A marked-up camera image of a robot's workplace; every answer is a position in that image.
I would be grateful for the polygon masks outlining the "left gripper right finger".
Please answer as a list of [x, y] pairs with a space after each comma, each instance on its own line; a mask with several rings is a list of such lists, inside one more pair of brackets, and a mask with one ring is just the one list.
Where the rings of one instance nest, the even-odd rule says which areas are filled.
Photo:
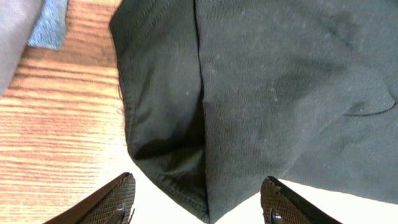
[[272, 176], [262, 183], [261, 207], [265, 224], [341, 224]]

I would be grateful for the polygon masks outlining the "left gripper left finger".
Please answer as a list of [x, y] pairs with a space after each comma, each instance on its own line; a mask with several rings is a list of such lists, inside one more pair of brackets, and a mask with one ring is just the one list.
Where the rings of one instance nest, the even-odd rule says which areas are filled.
[[130, 224], [136, 181], [124, 172], [45, 224]]

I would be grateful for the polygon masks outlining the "black t-shirt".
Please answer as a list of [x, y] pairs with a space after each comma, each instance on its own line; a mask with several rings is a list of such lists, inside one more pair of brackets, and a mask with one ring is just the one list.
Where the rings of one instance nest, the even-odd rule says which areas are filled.
[[126, 143], [214, 223], [273, 176], [397, 202], [395, 0], [124, 0]]

